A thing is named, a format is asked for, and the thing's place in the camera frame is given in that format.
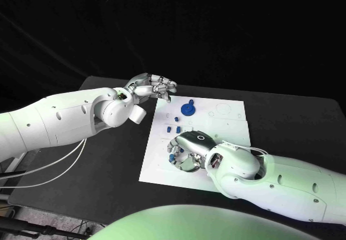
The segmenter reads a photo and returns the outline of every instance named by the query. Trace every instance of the white paper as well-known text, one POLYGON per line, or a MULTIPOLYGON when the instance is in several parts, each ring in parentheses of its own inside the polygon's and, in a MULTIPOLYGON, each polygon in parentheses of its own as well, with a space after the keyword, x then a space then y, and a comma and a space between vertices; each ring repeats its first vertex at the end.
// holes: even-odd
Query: white paper
MULTIPOLYGON (((205 132, 218 144, 225 140, 234 144, 251 146, 244 102, 185 96, 170 97, 170 103, 162 99, 157 100, 139 180, 219 192, 205 169, 185 172, 170 164, 167 144, 180 133, 193 130, 205 132), (185 116, 180 109, 191 99, 196 112, 192 116, 185 116), (176 133, 178 126, 180 126, 180 133, 176 133)), ((186 159, 188 154, 185 151, 176 160, 186 159)))

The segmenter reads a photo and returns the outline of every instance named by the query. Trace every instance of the black background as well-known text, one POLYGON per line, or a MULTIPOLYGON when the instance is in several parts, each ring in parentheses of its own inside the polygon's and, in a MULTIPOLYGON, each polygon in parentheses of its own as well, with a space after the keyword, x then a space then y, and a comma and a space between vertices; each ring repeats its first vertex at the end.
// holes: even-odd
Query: black background
POLYGON ((0 2, 0 111, 143 72, 178 84, 336 99, 338 6, 0 2))

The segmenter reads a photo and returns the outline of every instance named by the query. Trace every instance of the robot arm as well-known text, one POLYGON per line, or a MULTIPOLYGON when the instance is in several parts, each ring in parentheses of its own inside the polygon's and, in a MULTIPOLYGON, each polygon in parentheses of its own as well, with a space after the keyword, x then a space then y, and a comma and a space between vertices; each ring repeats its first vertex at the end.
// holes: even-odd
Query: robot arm
POLYGON ((127 119, 140 124, 149 97, 170 102, 178 84, 143 73, 126 87, 97 88, 45 97, 25 108, 0 114, 0 162, 30 150, 72 144, 127 119))
POLYGON ((182 133, 167 145, 172 151, 170 163, 186 172, 205 168, 228 198, 300 221, 346 225, 346 175, 289 157, 254 156, 201 131, 182 133), (182 148, 191 154, 176 161, 182 148))

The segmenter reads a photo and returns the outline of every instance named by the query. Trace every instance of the round blue piece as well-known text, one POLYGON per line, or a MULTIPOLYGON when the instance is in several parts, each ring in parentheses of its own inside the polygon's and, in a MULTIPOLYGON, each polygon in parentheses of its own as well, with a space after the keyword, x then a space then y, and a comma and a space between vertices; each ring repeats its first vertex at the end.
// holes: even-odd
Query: round blue piece
POLYGON ((192 116, 196 112, 196 108, 193 106, 193 100, 189 101, 189 103, 186 103, 183 106, 182 106, 182 114, 185 116, 192 116))
POLYGON ((176 160, 175 154, 169 155, 169 162, 172 163, 176 160))

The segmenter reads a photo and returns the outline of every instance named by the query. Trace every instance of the black table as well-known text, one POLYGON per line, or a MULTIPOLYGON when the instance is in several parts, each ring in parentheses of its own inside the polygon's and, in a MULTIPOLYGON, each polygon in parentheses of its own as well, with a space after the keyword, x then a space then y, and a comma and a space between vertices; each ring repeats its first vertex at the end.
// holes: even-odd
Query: black table
MULTIPOLYGON (((126 83, 126 80, 91 76, 81 90, 123 87, 126 83)), ((244 101, 252 146, 346 174, 346 119, 335 100, 185 85, 179 86, 176 95, 244 101)), ((140 125, 129 120, 92 136, 67 174, 42 186, 16 189, 9 203, 103 224, 152 207, 208 205, 264 217, 322 239, 343 239, 343 225, 297 221, 242 199, 228 199, 221 193, 139 181, 156 102, 152 98, 140 105, 147 111, 140 125)), ((56 161, 75 146, 77 143, 42 149, 29 169, 56 161)), ((78 153, 26 175, 19 186, 42 183, 58 176, 78 153)))

